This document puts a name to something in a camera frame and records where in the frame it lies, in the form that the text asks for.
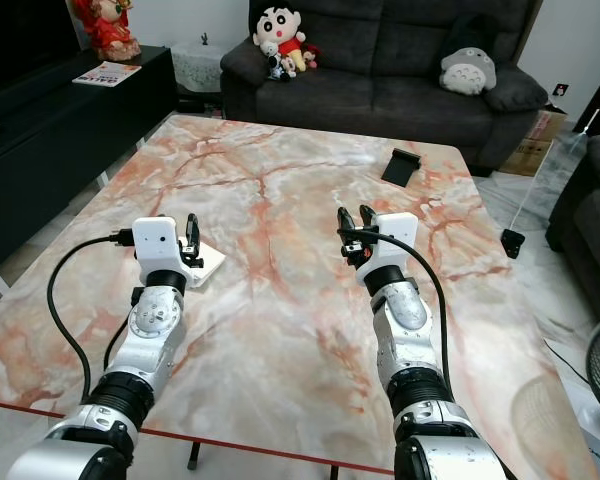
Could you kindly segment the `brown cardboard box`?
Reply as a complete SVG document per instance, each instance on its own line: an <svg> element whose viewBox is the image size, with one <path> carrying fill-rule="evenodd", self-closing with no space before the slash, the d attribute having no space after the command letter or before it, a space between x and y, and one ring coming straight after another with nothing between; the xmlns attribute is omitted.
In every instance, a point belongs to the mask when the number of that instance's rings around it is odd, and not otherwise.
<svg viewBox="0 0 600 480"><path fill-rule="evenodd" d="M548 104L538 111L536 123L529 129L512 155L501 166L500 172L533 177L550 152L553 138L561 131L568 114L556 105Z"/></svg>

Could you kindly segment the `black TV cabinet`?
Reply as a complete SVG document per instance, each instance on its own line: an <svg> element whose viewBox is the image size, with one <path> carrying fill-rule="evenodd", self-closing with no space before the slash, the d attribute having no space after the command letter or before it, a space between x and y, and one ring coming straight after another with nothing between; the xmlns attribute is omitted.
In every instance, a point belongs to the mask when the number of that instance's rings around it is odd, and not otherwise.
<svg viewBox="0 0 600 480"><path fill-rule="evenodd" d="M116 86L76 81L100 64L84 50L0 90L0 264L175 110L168 47L144 46Z"/></svg>

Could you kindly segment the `red gold figurine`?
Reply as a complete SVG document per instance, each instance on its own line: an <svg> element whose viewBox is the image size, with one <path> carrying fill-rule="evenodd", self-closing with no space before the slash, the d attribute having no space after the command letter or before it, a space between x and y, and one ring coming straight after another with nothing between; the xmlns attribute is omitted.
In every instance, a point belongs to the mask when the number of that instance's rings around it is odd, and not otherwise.
<svg viewBox="0 0 600 480"><path fill-rule="evenodd" d="M128 28L134 0L70 0L70 5L100 59L127 61L143 52Z"/></svg>

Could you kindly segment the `black phone stand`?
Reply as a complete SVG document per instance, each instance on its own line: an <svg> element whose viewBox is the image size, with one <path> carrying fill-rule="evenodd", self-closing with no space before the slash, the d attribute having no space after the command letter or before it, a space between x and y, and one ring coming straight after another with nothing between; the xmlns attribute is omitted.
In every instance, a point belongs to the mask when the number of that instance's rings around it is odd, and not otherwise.
<svg viewBox="0 0 600 480"><path fill-rule="evenodd" d="M386 168L384 168L381 179L395 184L395 186L408 187L413 174L422 166L420 160L422 160L422 157L414 154L414 152L395 148L390 155Z"/></svg>

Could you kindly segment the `cartoon boy plush doll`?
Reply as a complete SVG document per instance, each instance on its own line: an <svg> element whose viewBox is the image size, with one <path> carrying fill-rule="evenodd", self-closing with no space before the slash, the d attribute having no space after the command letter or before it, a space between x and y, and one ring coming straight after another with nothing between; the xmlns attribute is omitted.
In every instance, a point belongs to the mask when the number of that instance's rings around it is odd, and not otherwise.
<svg viewBox="0 0 600 480"><path fill-rule="evenodd" d="M299 29L301 23L299 10L288 0L265 0L251 9L251 42L267 58L280 61L283 81L306 70L301 50L306 36Z"/></svg>

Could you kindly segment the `white trash piece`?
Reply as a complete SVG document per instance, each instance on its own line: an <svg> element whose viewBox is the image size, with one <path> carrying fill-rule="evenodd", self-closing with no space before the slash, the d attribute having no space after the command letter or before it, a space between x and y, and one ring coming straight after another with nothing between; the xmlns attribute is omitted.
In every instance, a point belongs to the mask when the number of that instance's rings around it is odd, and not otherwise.
<svg viewBox="0 0 600 480"><path fill-rule="evenodd" d="M216 273L219 266L224 264L226 256L216 248L210 247L205 242L199 242L199 246L186 247L182 250L184 253L195 253L194 260L187 262L187 268L190 271L190 280L187 287L199 289L203 287L210 275Z"/></svg>

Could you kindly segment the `grey Totoro plush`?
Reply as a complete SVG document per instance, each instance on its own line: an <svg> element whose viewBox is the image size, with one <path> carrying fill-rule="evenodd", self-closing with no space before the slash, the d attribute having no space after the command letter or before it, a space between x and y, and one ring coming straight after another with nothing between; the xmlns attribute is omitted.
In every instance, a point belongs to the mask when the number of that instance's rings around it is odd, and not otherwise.
<svg viewBox="0 0 600 480"><path fill-rule="evenodd" d="M443 90L480 95L497 86L495 61L479 47L461 47L440 60L438 82Z"/></svg>

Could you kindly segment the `white red magazine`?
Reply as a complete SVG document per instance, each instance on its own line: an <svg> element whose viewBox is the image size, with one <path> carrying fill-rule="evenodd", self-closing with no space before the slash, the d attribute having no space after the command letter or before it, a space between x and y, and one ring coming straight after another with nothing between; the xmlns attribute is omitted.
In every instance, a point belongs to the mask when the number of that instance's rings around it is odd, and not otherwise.
<svg viewBox="0 0 600 480"><path fill-rule="evenodd" d="M81 76L73 78L76 84L90 84L90 86L114 87L126 81L128 77L140 72L140 65L127 65L114 63L114 61L103 61L99 67L95 67L82 73Z"/></svg>

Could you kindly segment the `dark grey fabric sofa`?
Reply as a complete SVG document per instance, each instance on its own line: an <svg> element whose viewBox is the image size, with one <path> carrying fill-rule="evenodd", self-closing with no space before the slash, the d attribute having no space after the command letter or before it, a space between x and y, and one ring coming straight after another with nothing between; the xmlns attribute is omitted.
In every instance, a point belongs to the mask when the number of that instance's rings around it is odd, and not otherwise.
<svg viewBox="0 0 600 480"><path fill-rule="evenodd" d="M288 0L317 47L315 68L290 81L245 38L219 61L224 114L236 122L367 134L457 148L473 172L510 159L550 100L518 65L541 0ZM457 20L488 15L496 86L461 95L440 84L441 51Z"/></svg>

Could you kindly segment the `black television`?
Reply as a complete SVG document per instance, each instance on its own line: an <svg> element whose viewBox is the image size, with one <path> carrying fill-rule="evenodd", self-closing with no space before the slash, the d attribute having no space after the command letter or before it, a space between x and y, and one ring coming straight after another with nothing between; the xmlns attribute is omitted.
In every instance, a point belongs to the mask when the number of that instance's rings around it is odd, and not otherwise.
<svg viewBox="0 0 600 480"><path fill-rule="evenodd" d="M63 83L81 50L66 0L0 0L0 115Z"/></svg>

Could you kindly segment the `small black floor object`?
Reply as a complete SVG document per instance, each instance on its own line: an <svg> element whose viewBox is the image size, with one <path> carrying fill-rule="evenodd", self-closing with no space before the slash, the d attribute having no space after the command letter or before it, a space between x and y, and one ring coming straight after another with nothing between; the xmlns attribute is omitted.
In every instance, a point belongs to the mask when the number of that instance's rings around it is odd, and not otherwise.
<svg viewBox="0 0 600 480"><path fill-rule="evenodd" d="M504 247L504 252L510 259L518 259L521 247L525 243L525 236L523 233L516 232L516 230L512 229L504 229L502 230L500 236L501 246Z"/></svg>

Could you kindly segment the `white lace side table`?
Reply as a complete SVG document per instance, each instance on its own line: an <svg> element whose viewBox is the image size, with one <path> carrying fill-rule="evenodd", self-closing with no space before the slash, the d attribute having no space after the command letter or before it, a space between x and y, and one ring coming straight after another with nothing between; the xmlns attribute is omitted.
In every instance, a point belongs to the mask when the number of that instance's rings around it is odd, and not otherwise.
<svg viewBox="0 0 600 480"><path fill-rule="evenodd" d="M169 47L175 79L186 90L200 93L221 91L221 59L227 47L184 42Z"/></svg>

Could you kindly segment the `small black white plush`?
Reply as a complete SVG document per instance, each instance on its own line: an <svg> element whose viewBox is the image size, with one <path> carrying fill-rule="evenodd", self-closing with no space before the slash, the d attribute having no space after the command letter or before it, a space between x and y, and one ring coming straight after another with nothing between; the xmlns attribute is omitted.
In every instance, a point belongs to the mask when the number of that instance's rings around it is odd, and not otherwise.
<svg viewBox="0 0 600 480"><path fill-rule="evenodd" d="M294 78L291 67L294 67L294 63L290 59L280 54L273 55L268 59L268 81L291 81Z"/></svg>

